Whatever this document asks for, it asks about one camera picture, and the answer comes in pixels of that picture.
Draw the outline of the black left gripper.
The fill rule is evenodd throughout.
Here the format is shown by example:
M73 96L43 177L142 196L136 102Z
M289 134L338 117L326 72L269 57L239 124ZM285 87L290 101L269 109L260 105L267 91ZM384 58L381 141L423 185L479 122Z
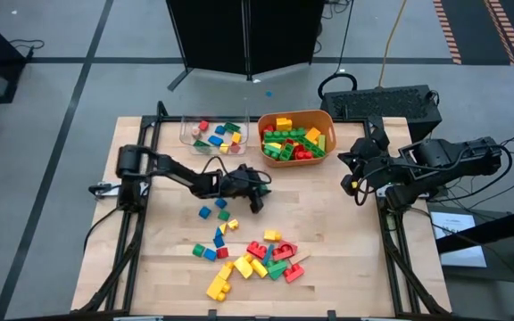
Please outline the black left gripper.
M268 190L271 178L258 176L252 167L241 164L237 169L228 172L220 180L221 197L248 197L250 209L257 214L263 208L262 190Z

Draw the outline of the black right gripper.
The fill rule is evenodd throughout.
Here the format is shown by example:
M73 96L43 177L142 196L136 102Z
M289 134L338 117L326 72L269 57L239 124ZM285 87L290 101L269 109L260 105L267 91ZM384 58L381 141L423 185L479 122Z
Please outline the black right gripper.
M337 158L351 171L343 177L341 187L348 195L367 194L387 184L403 182L402 159L384 152L388 151L389 138L382 128L373 127L372 143L355 143L349 152L337 154Z

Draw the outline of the green long studded block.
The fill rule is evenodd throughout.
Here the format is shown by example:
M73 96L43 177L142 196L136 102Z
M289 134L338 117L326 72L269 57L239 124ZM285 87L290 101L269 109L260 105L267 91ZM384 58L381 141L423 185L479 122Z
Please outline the green long studded block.
M264 131L263 141L268 143L284 143L287 139L296 140L298 137L305 136L305 128L297 128L289 131Z
M319 140L310 141L305 136L301 136L298 138L298 141L307 152L312 153L314 158L322 158L327 155L327 153L319 147Z

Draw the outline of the red hollow building block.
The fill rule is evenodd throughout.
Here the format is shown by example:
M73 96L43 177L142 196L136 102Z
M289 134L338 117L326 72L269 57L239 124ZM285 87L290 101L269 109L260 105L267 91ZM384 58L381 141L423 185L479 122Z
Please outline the red hollow building block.
M272 258L275 261L291 258L296 254L297 249L296 244L281 240L278 247L273 250Z

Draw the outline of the orange plastic bin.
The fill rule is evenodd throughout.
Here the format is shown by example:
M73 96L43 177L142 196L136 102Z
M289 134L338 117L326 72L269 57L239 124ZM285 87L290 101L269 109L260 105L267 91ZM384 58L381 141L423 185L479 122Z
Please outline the orange plastic bin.
M272 125L274 131L276 130L276 118L288 118L293 122L293 129L305 128L306 133L311 128L318 129L322 135L326 136L326 150L327 155L322 158L312 158L310 160L295 160L294 153L298 150L305 150L303 145L299 143L298 138L294 140L294 152L292 159L289 161L280 161L279 159L273 160L263 153L263 149L266 147L263 141L263 129ZM261 154L265 163L272 168L283 168L283 167L296 167L305 165L317 165L320 164L326 157L336 148L336 132L332 118L321 110L307 110L307 111L287 111L280 113L271 113L261 116L258 120L258 129L261 141Z

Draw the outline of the yellow cylinder block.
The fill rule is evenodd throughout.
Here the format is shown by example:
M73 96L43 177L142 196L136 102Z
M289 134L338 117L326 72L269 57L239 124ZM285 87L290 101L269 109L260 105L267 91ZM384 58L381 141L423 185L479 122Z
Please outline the yellow cylinder block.
M264 278L268 273L268 269L263 266L261 264L261 262L258 260L258 259L253 259L251 262L250 262L252 268L253 268L253 271L260 277L260 278Z

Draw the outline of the yellow hollow building block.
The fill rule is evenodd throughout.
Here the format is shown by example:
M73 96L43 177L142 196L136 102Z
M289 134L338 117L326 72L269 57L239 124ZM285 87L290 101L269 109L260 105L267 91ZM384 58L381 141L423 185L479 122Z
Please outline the yellow hollow building block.
M251 265L253 261L253 256L249 253L240 256L235 262L234 266L239 271L239 273L243 276L243 278L248 279L253 273L253 266Z

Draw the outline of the plain wooden plank block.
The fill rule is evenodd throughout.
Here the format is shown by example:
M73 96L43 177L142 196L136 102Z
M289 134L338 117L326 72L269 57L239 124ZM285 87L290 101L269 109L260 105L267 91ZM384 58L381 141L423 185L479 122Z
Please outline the plain wooden plank block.
M298 251L294 256L292 256L289 261L292 265L298 264L299 262L303 261L304 259L309 258L311 255L310 250L303 250Z

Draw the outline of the clear plastic container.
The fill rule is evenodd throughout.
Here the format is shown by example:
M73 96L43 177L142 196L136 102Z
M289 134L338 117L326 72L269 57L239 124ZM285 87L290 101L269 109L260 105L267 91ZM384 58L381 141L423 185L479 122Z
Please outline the clear plastic container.
M206 131L201 131L201 135L199 137L192 136L192 128L199 128L199 123L202 121L208 121L209 127ZM229 147L233 144L232 135L233 133L225 132L224 135L219 135L215 133L215 128L217 126L223 126L226 122L231 122L238 125L241 130L241 140L238 143L240 145L240 152L238 154L231 153L228 151L227 154L220 152L220 147L212 145L208 142L208 138L210 136L217 136L223 139L223 144L228 144ZM181 116L181 128L179 132L179 140L185 145L192 154L198 155L241 155L245 152L247 142L249 140L250 134L250 125L251 125L251 117L250 112L247 109L242 109L241 111L232 111L232 112L217 112L217 111L201 111L200 113L194 114L189 113ZM194 142L196 140L201 140L210 145L208 148L195 148Z

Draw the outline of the large yellow building block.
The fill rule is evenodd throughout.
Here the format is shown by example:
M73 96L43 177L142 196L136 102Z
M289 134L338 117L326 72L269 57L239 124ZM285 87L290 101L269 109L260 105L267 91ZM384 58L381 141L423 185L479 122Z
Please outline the large yellow building block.
M215 276L206 290L206 295L216 301L224 301L231 290L231 284L220 276Z

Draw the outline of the white paper sheet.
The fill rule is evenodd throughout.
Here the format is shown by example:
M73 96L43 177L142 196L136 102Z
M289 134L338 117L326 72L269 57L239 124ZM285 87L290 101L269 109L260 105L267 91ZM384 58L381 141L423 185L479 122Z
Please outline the white paper sheet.
M432 228L434 229L435 239L456 235L457 233L476 226L475 219L468 214L458 214L452 212L431 211ZM486 268L485 253L481 246L472 245L459 236L455 236L453 241L456 244L464 244L466 248L456 251L446 251L440 254L443 267L452 268Z

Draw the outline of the black metal stand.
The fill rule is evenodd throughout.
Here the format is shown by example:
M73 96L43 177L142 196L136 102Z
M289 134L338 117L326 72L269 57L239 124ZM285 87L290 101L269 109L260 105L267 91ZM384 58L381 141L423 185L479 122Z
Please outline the black metal stand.
M453 241L455 236L472 245L481 246L485 253L486 268L443 267L447 276L514 283L514 214L496 211L473 212L444 206L430 206L429 209L430 212L468 214L476 221L475 227L436 241L440 254L466 248L466 245Z

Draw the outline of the black folding screen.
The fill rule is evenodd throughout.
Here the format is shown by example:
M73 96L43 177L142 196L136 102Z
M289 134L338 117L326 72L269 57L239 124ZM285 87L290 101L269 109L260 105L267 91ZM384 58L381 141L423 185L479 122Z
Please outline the black folding screen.
M186 70L253 76L312 63L325 0L166 0Z

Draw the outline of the black orange striped floor mat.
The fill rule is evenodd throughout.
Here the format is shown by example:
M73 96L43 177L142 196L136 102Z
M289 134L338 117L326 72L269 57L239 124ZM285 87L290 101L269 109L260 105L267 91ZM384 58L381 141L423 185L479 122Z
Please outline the black orange striped floor mat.
M433 0L455 64L514 65L514 26L502 0Z

